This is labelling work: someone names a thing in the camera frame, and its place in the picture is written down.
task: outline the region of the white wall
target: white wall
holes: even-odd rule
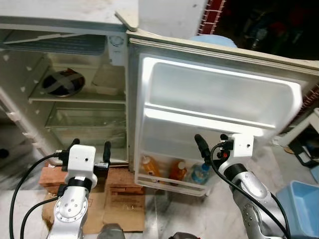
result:
[[[207,0],[139,0],[139,28],[162,36],[195,36]]]

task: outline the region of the bottle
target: bottle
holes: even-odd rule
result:
[[[147,172],[148,175],[161,177],[156,161],[152,157],[143,155],[142,163],[144,170]],[[155,183],[159,182],[159,180],[155,179],[152,181]]]
[[[175,179],[175,180],[183,180],[187,169],[185,167],[185,162],[184,161],[178,161],[176,163],[173,164],[171,170],[170,170],[170,174],[169,174],[169,178],[170,179]]]
[[[190,175],[190,182],[196,184],[205,184],[209,178],[209,166],[205,163],[196,165]]]

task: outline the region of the orange juice bottle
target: orange juice bottle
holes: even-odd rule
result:
[[[181,181],[185,177],[186,172],[187,172],[187,169],[186,169],[185,162],[178,161],[173,164],[170,170],[169,178]]]
[[[142,163],[144,170],[148,173],[148,175],[161,177],[156,161],[152,157],[143,155]]]

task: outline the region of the blue plastic container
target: blue plastic container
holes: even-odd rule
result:
[[[314,168],[312,168],[312,169],[310,170],[310,172],[311,172],[311,174],[313,175],[313,177],[315,178],[315,181],[316,181],[317,183],[319,183],[319,165],[316,166],[316,167],[314,167]]]
[[[319,238],[319,186],[298,181],[277,193],[293,239]]]

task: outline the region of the red tile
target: red tile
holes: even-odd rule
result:
[[[213,25],[212,24],[205,24],[205,26],[202,28],[203,31],[200,32],[201,34],[210,34],[210,31],[212,29]]]
[[[222,4],[223,0],[213,0],[212,4],[210,5],[211,10],[219,10],[220,5]]]
[[[210,11],[207,16],[207,22],[215,22],[218,12]]]

